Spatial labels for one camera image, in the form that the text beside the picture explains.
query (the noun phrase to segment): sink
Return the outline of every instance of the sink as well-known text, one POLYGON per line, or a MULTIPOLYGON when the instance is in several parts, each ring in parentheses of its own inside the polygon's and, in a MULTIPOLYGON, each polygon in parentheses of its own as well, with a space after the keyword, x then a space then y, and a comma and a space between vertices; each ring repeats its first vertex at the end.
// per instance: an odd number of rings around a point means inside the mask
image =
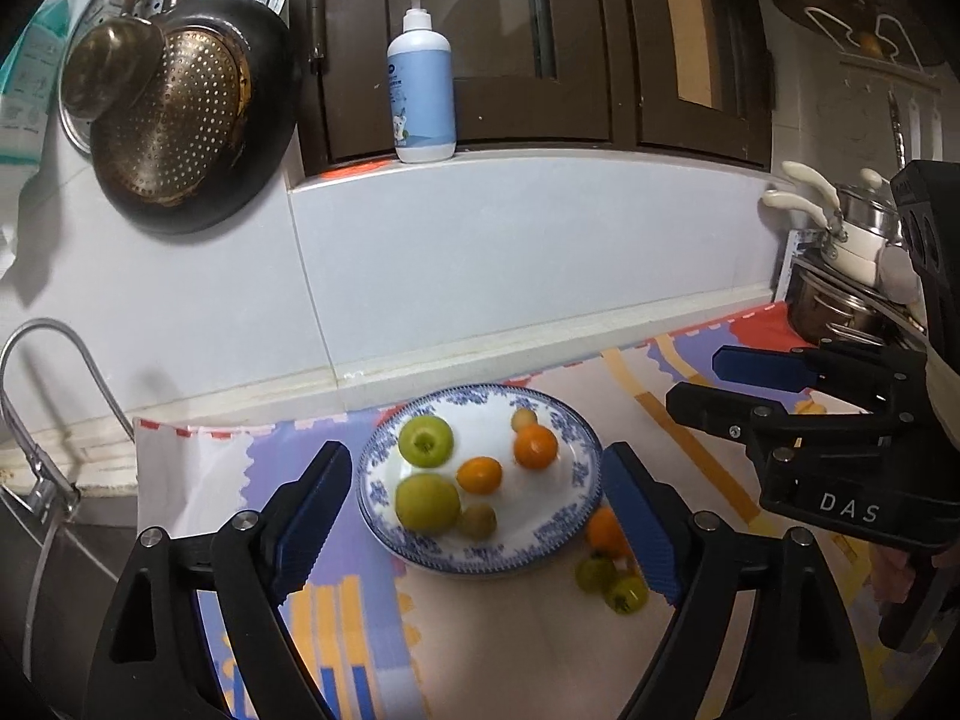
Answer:
POLYGON ((61 714, 82 716, 83 692, 100 626, 136 539, 136 498, 85 498, 51 536, 0 488, 0 641, 22 664, 30 640, 30 679, 61 714), (42 545, 49 553, 30 595, 42 545))
POLYGON ((30 587, 46 529, 24 512, 19 501, 0 487, 0 641, 18 661, 30 587))

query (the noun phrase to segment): screw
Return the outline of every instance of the screw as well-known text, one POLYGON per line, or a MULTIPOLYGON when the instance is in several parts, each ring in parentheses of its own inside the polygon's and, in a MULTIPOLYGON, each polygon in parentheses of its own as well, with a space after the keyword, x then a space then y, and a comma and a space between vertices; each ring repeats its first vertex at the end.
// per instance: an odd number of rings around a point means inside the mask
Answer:
POLYGON ((693 515, 693 524, 702 531, 712 533, 720 527, 720 517, 713 512, 697 512, 693 515))
POLYGON ((256 512, 252 512, 249 509, 243 512, 237 512, 230 519, 230 525, 233 526, 234 530, 237 531, 248 531, 250 528, 253 528, 256 525, 256 522, 260 519, 260 515, 256 512))
POLYGON ((806 528, 791 528, 787 533, 790 533, 790 538, 795 544, 800 544, 802 547, 813 546, 813 533, 806 528))
POLYGON ((162 538, 163 531, 161 531, 160 528, 147 528, 147 530, 140 534, 140 543, 149 549, 150 547, 157 546, 162 538))

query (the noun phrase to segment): orange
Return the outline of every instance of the orange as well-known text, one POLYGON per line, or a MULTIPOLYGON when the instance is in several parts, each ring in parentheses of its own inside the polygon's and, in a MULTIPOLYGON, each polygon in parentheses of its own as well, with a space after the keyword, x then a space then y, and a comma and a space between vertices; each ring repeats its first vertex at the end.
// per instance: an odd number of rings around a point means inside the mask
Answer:
POLYGON ((553 431, 544 425, 527 425, 517 431, 514 457, 525 469, 542 471, 557 459, 560 445, 553 431))
POLYGON ((587 541, 595 552, 612 557, 613 560, 631 555, 627 536, 616 521, 613 509, 608 506, 601 506, 590 517, 587 522, 587 541))
POLYGON ((502 479, 503 469, 493 458, 473 458, 457 469, 457 483, 474 495, 490 495, 502 479))

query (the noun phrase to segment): soap bottle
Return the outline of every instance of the soap bottle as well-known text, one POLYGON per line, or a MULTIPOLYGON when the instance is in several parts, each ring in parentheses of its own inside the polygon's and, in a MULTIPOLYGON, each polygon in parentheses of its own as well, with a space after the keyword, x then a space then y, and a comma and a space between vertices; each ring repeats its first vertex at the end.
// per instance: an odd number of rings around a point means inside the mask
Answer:
POLYGON ((394 145, 402 162, 438 162, 457 148, 450 43, 432 26, 421 0, 410 0, 403 33, 387 49, 394 145))

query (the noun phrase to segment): blue gripper pad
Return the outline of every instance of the blue gripper pad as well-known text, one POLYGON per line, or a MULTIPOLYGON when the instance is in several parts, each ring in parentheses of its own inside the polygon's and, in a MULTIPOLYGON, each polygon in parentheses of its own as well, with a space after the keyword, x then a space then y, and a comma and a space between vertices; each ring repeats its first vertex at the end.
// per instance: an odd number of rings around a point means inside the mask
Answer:
POLYGON ((816 386, 817 373, 803 361, 803 355, 721 346, 713 356, 713 372, 725 382, 764 386, 784 392, 802 392, 816 386))
POLYGON ((263 508, 261 555, 272 568, 270 593, 277 605, 306 584, 351 478, 349 450, 327 442, 301 478, 280 485, 263 508))
POLYGON ((603 451, 600 480, 648 586, 675 607, 685 594, 678 569, 690 548, 689 509, 674 488, 654 481, 623 442, 603 451))

